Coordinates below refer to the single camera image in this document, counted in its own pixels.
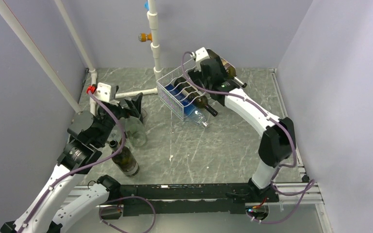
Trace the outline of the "dark wine bottle brown label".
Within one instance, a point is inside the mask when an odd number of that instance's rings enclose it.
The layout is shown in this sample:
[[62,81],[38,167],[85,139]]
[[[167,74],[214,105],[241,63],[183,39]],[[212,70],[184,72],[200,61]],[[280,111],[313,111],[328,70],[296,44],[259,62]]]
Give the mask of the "dark wine bottle brown label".
[[206,51],[208,52],[208,55],[210,56],[210,58],[220,57],[222,65],[224,66],[224,68],[226,70],[226,73],[227,73],[227,79],[233,80],[241,88],[246,88],[247,87],[247,83],[241,81],[237,77],[236,68],[231,63],[229,63],[227,60],[225,60],[223,57],[219,56],[217,53],[215,53],[211,49],[207,48]]

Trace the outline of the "clear glass bottle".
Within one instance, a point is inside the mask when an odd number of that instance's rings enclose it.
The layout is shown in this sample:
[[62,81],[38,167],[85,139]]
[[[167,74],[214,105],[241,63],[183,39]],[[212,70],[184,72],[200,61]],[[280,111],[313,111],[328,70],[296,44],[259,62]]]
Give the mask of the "clear glass bottle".
[[140,114],[124,111],[125,136],[134,147],[142,147],[147,142],[146,131],[140,117]]

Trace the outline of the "dark green wine bottle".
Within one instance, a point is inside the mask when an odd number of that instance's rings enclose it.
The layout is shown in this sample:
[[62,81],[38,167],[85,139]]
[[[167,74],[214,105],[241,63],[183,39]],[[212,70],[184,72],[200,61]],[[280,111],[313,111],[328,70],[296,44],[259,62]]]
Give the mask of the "dark green wine bottle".
[[207,110],[214,117],[218,115],[218,111],[209,105],[208,98],[200,94],[184,77],[176,79],[174,81],[174,87],[196,107]]

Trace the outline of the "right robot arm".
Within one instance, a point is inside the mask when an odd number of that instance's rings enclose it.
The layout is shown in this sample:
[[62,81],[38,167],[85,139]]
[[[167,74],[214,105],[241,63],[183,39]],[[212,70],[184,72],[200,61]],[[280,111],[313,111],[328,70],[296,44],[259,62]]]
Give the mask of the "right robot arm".
[[196,89],[210,94],[222,106],[243,118],[261,137],[258,148],[260,163],[249,179],[248,195],[261,201],[279,171],[297,166],[297,147],[294,123],[289,117],[280,118],[251,99],[242,86],[229,78],[221,58],[202,61],[201,68],[186,69],[181,65],[185,79]]

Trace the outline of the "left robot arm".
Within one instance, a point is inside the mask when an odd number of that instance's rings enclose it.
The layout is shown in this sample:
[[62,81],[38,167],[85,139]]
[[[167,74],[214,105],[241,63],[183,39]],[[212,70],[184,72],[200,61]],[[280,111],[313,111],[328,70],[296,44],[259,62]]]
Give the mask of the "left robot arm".
[[75,114],[68,127],[69,142],[57,159],[53,172],[28,209],[16,220],[4,223],[1,233],[65,233],[90,209],[107,202],[113,204],[120,197],[120,183],[109,175],[103,175],[85,195],[62,207],[67,196],[81,182],[91,168],[101,163],[100,151],[115,126],[121,131],[121,118],[142,121],[143,94],[113,104],[104,101],[99,85],[92,85],[87,94],[100,106],[97,115],[90,111]]

